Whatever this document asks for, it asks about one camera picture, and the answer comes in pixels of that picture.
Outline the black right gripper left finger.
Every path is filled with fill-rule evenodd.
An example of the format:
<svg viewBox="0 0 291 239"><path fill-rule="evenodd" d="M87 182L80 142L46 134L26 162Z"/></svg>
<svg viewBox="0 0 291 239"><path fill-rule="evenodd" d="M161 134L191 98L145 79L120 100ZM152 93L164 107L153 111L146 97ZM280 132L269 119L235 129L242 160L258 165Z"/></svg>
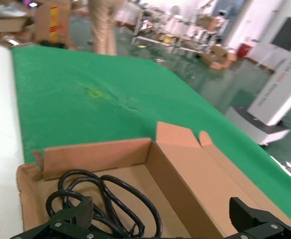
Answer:
<svg viewBox="0 0 291 239"><path fill-rule="evenodd" d="M89 229L93 201L84 197L75 207L59 210L46 223L24 231L12 239L110 239L106 233Z"/></svg>

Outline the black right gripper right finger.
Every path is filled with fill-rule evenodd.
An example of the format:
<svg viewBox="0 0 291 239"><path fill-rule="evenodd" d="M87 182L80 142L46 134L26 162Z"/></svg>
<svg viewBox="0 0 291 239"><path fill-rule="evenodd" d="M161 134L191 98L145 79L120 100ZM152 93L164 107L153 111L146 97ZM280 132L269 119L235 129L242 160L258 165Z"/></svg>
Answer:
<svg viewBox="0 0 291 239"><path fill-rule="evenodd" d="M225 239L291 239L291 226L268 211L247 206L238 197L229 200L229 217L237 233Z"/></svg>

